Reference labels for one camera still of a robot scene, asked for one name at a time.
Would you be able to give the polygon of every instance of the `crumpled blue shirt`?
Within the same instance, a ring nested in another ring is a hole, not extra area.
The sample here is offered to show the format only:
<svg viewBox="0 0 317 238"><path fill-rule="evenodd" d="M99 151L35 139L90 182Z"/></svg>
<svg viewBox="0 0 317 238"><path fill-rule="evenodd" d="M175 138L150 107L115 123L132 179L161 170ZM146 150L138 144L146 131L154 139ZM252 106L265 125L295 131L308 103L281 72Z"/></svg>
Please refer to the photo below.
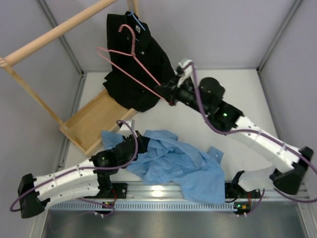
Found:
<svg viewBox="0 0 317 238"><path fill-rule="evenodd" d="M211 147L206 153L177 141L168 130L147 130L148 151L138 154L127 170L142 178L144 184L175 182L181 186L186 200L221 204L225 201L224 172L220 167L223 152ZM122 135L102 131L105 149L122 142Z"/></svg>

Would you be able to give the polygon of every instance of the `wooden frame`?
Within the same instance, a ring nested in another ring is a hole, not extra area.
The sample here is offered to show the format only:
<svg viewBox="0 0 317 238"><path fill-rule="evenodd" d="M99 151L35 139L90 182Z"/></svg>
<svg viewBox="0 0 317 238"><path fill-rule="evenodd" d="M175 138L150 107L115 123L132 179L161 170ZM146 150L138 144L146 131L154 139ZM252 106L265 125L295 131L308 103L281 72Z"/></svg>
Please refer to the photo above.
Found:
<svg viewBox="0 0 317 238"><path fill-rule="evenodd" d="M12 67L115 1L117 0L100 0L7 57L0 57L0 67L14 78L51 115L59 124L60 131L86 156L93 155L101 147L101 130L116 131L118 129L115 123L116 120L129 119L136 114L136 111L122 107L104 90L68 121L63 122ZM134 12L139 15L138 1L131 1Z"/></svg>

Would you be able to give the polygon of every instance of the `pink hanger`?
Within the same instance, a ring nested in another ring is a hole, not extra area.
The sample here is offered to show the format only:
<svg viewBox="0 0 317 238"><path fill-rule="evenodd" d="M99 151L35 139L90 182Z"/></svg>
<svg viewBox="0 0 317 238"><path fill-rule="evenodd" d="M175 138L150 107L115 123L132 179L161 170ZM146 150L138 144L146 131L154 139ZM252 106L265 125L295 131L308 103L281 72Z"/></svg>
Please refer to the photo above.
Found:
<svg viewBox="0 0 317 238"><path fill-rule="evenodd" d="M144 65L138 60L138 58L136 57L135 55L135 33L133 31L133 29L126 25L126 24L122 24L119 28L119 32L122 31L122 28L123 27L127 27L130 31L131 31L131 34L132 34L132 47L131 47L131 53L130 54L127 54L127 53L124 53L124 52L121 52L121 51L114 51L114 50L108 50L108 49L105 49L105 48L102 48L102 47L96 47L97 50L103 50L103 51L106 51L106 52L114 52L114 53L117 53L117 54L121 54L121 55L124 55L124 56L132 56L133 59L142 67L142 69L144 69L144 71L158 84L160 85L160 83L158 82L157 79L154 78L154 76L144 67ZM109 60L107 57L105 57L102 53L98 52L98 54L104 58L105 60L107 60L109 63L111 63L113 66L115 66L116 68L118 68L120 71L122 71L124 74L126 74L127 76L129 76L130 78L132 78L134 81L136 81L137 83L139 83L140 85L142 85L144 88L148 89L150 92L152 92L153 94L155 94L156 96L158 96L159 98L162 98L162 96L160 96L158 93L156 93L155 91L153 91L151 88L149 88L148 86L144 85L143 83L141 83L139 80L137 80L135 77L133 77L132 75L130 75L129 73L127 73L126 71L124 71L122 68L120 68L119 66L117 66L115 63L113 63L111 60Z"/></svg>

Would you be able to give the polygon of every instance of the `wooden rod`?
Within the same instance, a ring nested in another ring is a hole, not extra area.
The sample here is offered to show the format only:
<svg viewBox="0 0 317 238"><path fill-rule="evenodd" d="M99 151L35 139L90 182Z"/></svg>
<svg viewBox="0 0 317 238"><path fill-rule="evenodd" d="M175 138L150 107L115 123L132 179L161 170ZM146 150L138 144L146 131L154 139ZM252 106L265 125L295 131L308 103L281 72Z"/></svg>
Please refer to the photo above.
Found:
<svg viewBox="0 0 317 238"><path fill-rule="evenodd" d="M55 112L52 111L52 109L39 97L39 95L14 71L14 69L5 61L5 59L0 57L0 67L2 67L5 71L7 71L8 74L12 78L15 79L15 81L20 84L24 90L31 95L31 97L37 101L50 115L51 117L57 121L59 125L63 125L63 121L55 114Z"/></svg>
<svg viewBox="0 0 317 238"><path fill-rule="evenodd" d="M107 6L111 5L115 1L117 0L100 0L99 2L95 3L89 8L86 8L82 12L78 13L72 18L53 28L49 32L35 39L34 41L11 53L10 55L4 58L5 61L10 66L14 66L21 60L27 58L28 56L39 50L40 48L46 46L48 43L65 34L67 31L73 29L75 26L79 25L80 23L84 22L96 13L105 9Z"/></svg>
<svg viewBox="0 0 317 238"><path fill-rule="evenodd" d="M133 6L133 12L140 18L140 15L139 15L139 1L138 0L127 0L128 2L128 9L131 11L131 8L130 8L130 1L132 3L132 6Z"/></svg>

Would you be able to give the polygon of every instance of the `cable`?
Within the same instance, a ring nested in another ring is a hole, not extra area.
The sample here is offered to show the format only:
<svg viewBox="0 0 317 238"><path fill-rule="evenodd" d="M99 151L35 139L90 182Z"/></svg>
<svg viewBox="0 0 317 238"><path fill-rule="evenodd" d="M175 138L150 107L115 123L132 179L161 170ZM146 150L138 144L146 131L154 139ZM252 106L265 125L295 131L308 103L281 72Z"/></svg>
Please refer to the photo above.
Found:
<svg viewBox="0 0 317 238"><path fill-rule="evenodd" d="M252 202L252 197L251 194L248 193L248 204L251 206L251 202Z"/></svg>
<svg viewBox="0 0 317 238"><path fill-rule="evenodd" d="M265 189L263 189L262 191L262 195L259 199L259 201L256 203L256 205L251 209L250 212L248 212L248 215L250 215L251 213L253 213L255 211L255 209L259 206L259 204L262 202L262 199L264 198L264 194L265 194Z"/></svg>
<svg viewBox="0 0 317 238"><path fill-rule="evenodd" d="M88 202L88 203L100 205L100 206L103 206L103 207L106 207L106 208L111 208L111 209L115 210L114 206L109 206L109 205L101 203L101 202L95 202L95 201L88 200L88 199L85 199L85 198L82 198L82 197L79 197L77 200L82 201L82 202Z"/></svg>
<svg viewBox="0 0 317 238"><path fill-rule="evenodd" d="M138 148L139 145L138 145L137 135L135 134L134 130L129 126L129 124L126 123L125 121L123 121L123 120L117 120L116 123L117 123L117 124L119 124L119 123L125 124L125 125L128 127L128 129L131 131L132 135L133 135L134 142L135 142L135 151L134 151L134 154L133 154L131 160L129 160L129 161L128 161L127 163L125 163L124 165L115 166L115 167L105 167L105 168L104 168L104 167L80 167L80 168L78 168L79 170L117 170L117 169L120 169L120 168L127 167L127 166L136 158L136 156L137 156L137 154L138 154L138 149L139 149L139 148ZM63 177L63 176L66 176L66 175L68 175L68 174L70 174L70 173L72 173L72 172L76 172L76 171L77 171L77 169L72 169L72 170L66 171L66 172L64 172L63 174L60 174L60 175L56 176L55 179L59 179L59 178L61 178L61 177ZM54 180L54 179L51 178L51 179L49 179L49 180L47 180L47 181L45 181L45 182L43 182L43 183L41 183L41 184L39 184L39 185L33 187L32 189L29 189L28 191L26 191L26 192L23 193L22 195L20 195L20 196L11 204L11 206L10 206L10 211L11 211L11 212L18 212L18 211L20 211L20 208L19 208L19 209L14 209L14 206L15 206L23 197L25 197L26 195L28 195L30 192L32 192L32 191L38 189L39 187L42 187L42 186L48 184L49 182L52 182L53 180Z"/></svg>
<svg viewBox="0 0 317 238"><path fill-rule="evenodd" d="M198 108L200 113L202 114L202 117L205 121L205 123L208 125L208 127L213 130L215 133L218 133L220 135L230 135L230 134L235 134L235 133L239 133L239 132L246 132L246 133L255 133L258 134L259 132L257 130L251 130L251 129L238 129L238 130L233 130L233 131L220 131L218 129L216 129L208 120L208 118L206 117L204 108L203 108L203 103L202 103L202 99L200 96L200 92L199 92L199 88L198 88L198 79L197 79L197 73L196 73L196 69L195 69L195 64L194 62L190 62L188 65L186 65L183 70L187 69L188 67L192 67L193 70L193 78L194 78L194 89L195 89L195 96L196 96L196 101L198 104ZM269 139L270 141L274 142L275 144L284 147L284 149L288 150L289 152L291 152L292 154L296 155L297 157L299 157L300 159L302 159L309 167L311 167L311 169L314 171L314 173L317 175L317 168L312 165L311 162L309 162L303 155L301 155L300 153L298 153L297 151L293 150L292 148L290 148L289 146L285 146L283 143L281 143L280 141L278 141L277 139L267 135L267 134L261 134L261 136L265 137L266 139ZM317 198L312 199L312 200L300 200L300 199L296 199L296 198L292 198L290 196L285 195L283 192L281 192L280 190L278 190L277 188L274 188L274 190L279 193L280 195L282 195L283 197L294 201L294 202L300 202L300 203L313 203L313 202L317 202Z"/></svg>
<svg viewBox="0 0 317 238"><path fill-rule="evenodd" d="M117 200L117 192L115 190L112 190L112 192L114 193L114 202L113 202L113 206L115 206L115 202Z"/></svg>
<svg viewBox="0 0 317 238"><path fill-rule="evenodd" d="M238 197L236 197L235 199L231 200L231 201L225 201L226 203L231 203L231 202L234 202L238 199Z"/></svg>

